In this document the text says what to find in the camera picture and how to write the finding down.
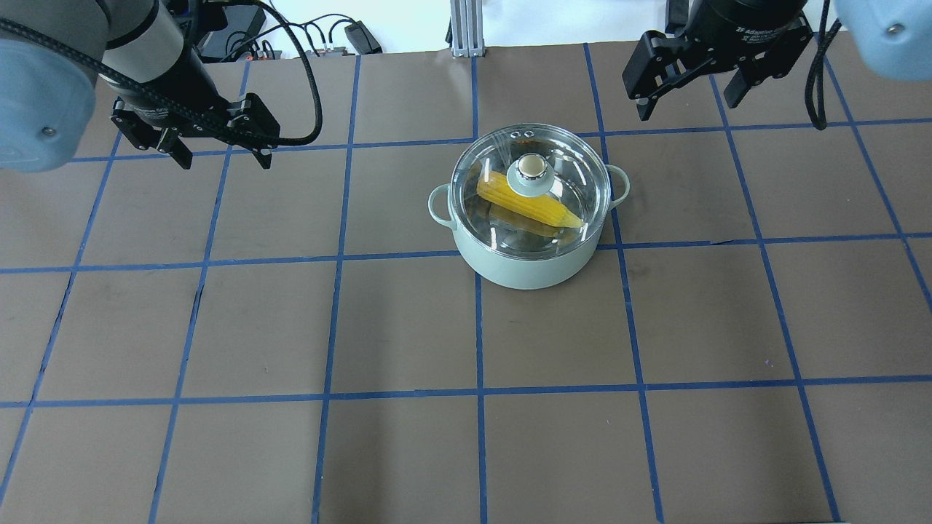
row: power adapter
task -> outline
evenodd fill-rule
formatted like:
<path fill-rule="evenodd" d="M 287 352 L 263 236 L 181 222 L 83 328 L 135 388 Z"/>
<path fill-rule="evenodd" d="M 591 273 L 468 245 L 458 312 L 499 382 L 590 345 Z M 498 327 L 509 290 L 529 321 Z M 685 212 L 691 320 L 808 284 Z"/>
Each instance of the power adapter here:
<path fill-rule="evenodd" d="M 378 43 L 378 40 L 372 33 L 369 32 L 369 29 L 365 27 L 365 24 L 361 21 L 355 21 L 350 25 L 346 26 L 344 31 L 347 34 L 347 39 L 356 49 L 356 52 L 361 55 L 371 55 L 382 52 L 382 46 Z"/>

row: white floor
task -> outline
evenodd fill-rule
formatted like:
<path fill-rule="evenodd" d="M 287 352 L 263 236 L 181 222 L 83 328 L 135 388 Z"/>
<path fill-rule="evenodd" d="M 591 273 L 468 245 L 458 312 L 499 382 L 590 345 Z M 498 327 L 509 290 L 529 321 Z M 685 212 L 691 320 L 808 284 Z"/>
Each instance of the white floor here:
<path fill-rule="evenodd" d="M 288 20 L 298 23 L 338 9 L 363 21 L 388 53 L 446 48 L 450 20 L 446 0 L 342 0 L 332 4 L 336 7 L 307 0 L 274 0 L 274 4 Z M 636 40 L 648 29 L 663 29 L 665 5 L 665 0 L 485 0 L 484 35 L 490 47 Z M 822 2 L 810 0 L 805 9 L 814 26 L 821 8 Z M 834 19 L 832 9 L 829 21 Z M 324 19 L 324 32 L 337 20 Z M 269 18 L 267 27 L 274 24 Z M 285 57 L 295 56 L 284 31 L 271 34 L 268 41 L 282 49 Z M 341 27 L 334 30 L 334 44 L 348 45 Z M 317 38 L 315 45 L 321 46 Z"/>

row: glass lid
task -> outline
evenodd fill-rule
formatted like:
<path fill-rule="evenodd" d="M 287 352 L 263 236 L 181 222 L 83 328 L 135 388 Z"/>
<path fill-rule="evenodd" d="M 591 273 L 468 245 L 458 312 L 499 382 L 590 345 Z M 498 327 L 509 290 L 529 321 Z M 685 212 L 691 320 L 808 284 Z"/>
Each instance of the glass lid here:
<path fill-rule="evenodd" d="M 598 154 L 569 131 L 517 124 L 477 140 L 453 172 L 453 210 L 487 248 L 511 258 L 563 255 L 598 235 L 609 200 Z"/>

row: pot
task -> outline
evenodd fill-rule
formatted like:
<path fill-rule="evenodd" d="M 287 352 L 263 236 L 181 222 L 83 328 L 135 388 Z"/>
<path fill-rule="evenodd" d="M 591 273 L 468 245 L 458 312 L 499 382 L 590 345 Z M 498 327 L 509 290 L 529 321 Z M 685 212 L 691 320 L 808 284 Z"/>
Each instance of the pot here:
<path fill-rule="evenodd" d="M 624 182 L 612 200 L 610 175 Z M 569 131 L 517 124 L 493 131 L 459 157 L 449 184 L 428 197 L 431 217 L 453 231 L 460 254 L 486 279 L 513 289 L 561 283 L 596 250 L 608 213 L 631 188 Z M 445 195 L 450 218 L 434 209 Z"/>

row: pot handle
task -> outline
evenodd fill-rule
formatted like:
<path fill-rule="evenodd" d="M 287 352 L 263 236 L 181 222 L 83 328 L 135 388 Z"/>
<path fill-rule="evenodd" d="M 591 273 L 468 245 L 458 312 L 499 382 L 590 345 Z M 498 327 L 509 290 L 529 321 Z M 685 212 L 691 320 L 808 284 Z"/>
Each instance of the pot handle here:
<path fill-rule="evenodd" d="M 440 224 L 441 226 L 446 226 L 455 231 L 457 229 L 456 222 L 454 222 L 453 220 L 446 220 L 445 218 L 441 218 L 440 216 L 437 215 L 437 212 L 433 210 L 433 203 L 435 200 L 437 200 L 437 196 L 440 195 L 441 193 L 446 193 L 447 195 L 449 195 L 450 184 L 443 184 L 442 186 L 438 186 L 433 191 L 431 191 L 431 195 L 427 198 L 427 211 L 431 213 L 431 217 L 433 217 L 433 220 L 436 221 L 437 224 Z"/>
<path fill-rule="evenodd" d="M 620 168 L 620 167 L 618 167 L 618 166 L 613 166 L 613 165 L 611 165 L 611 164 L 606 164 L 606 165 L 605 165 L 605 168 L 608 169 L 609 172 L 612 172 L 612 173 L 617 174 L 617 175 L 619 176 L 619 178 L 621 178 L 622 181 L 624 182 L 624 193 L 623 193 L 623 195 L 622 195 L 621 197 L 619 197 L 619 198 L 617 198 L 617 199 L 612 200 L 611 202 L 609 202 L 609 210 L 612 210 L 612 209 L 615 209 L 616 207 L 618 207 L 618 204 L 622 203 L 622 202 L 624 201 L 624 199 L 628 198 L 628 193 L 631 192 L 631 181 L 628 179 L 628 173 L 624 172 L 624 170 L 623 170 L 622 168 Z"/>

